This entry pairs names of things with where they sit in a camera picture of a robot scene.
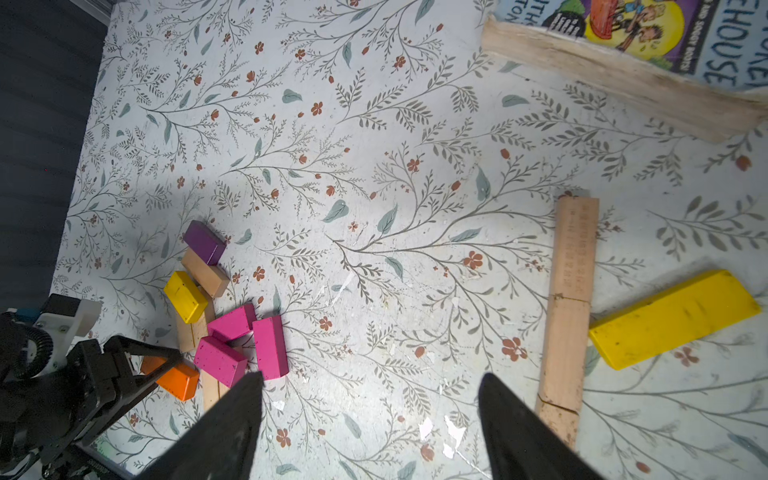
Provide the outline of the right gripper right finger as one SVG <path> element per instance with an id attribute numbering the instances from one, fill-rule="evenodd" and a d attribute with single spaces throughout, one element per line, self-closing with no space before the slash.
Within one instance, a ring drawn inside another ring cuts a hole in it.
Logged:
<path id="1" fill-rule="evenodd" d="M 494 374 L 482 377 L 478 411 L 494 479 L 598 479 Z"/>

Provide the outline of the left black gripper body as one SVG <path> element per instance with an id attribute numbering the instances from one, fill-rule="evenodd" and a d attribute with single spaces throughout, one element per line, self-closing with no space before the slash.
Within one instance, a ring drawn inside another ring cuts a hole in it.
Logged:
<path id="1" fill-rule="evenodd" d="M 55 422 L 45 432 L 42 456 L 60 456 L 88 444 L 157 389 L 157 381 L 183 360 L 173 348 L 113 336 L 105 345 L 84 340 L 67 354 L 64 369 L 42 378 Z"/>

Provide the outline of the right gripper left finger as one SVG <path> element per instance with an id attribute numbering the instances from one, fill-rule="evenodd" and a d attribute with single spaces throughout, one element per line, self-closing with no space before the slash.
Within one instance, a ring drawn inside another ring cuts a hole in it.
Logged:
<path id="1" fill-rule="evenodd" d="M 262 421 L 263 375 L 239 380 L 139 479 L 247 479 Z"/>

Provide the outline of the orange block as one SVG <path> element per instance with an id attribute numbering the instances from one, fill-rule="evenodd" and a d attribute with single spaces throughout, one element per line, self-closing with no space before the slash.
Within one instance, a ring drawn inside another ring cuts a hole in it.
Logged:
<path id="1" fill-rule="evenodd" d="M 141 364 L 141 373 L 149 375 L 158 370 L 164 363 L 165 360 L 159 357 L 145 357 Z M 182 360 L 161 376 L 156 381 L 156 384 L 178 400 L 184 402 L 195 396 L 199 378 L 199 372 Z"/>

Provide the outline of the natural wood block long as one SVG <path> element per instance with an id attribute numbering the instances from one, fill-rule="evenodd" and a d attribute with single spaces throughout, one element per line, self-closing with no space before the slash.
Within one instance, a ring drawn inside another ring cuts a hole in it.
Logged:
<path id="1" fill-rule="evenodd" d="M 598 219 L 596 198 L 563 196 L 557 201 L 551 296 L 592 301 Z"/>

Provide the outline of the yellow thin block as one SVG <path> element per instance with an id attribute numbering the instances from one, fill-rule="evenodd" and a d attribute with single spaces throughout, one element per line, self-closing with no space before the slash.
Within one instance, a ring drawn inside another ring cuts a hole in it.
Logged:
<path id="1" fill-rule="evenodd" d="M 597 321 L 589 337 L 606 364 L 622 370 L 761 312 L 732 273 L 710 270 Z"/>

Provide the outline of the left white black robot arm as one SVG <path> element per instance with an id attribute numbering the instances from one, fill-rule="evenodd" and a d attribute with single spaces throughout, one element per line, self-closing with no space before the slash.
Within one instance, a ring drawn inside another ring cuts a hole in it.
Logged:
<path id="1" fill-rule="evenodd" d="M 124 336 L 77 343 L 62 368 L 49 334 L 1 316 L 1 476 L 20 479 L 39 467 L 43 479 L 128 479 L 91 443 L 152 393 L 182 354 Z"/>

